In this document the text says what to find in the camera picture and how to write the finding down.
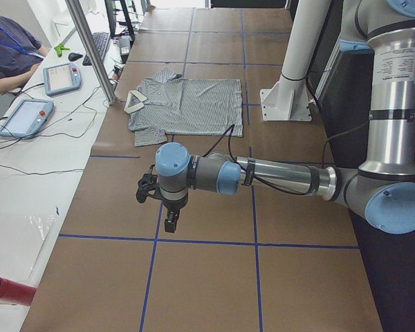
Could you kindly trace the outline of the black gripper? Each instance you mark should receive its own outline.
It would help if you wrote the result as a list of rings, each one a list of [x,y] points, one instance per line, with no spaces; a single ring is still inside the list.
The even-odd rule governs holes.
[[[164,226],[166,232],[176,231],[176,222],[179,219],[182,204],[178,202],[164,202],[163,205],[167,209],[167,215],[165,218]]]

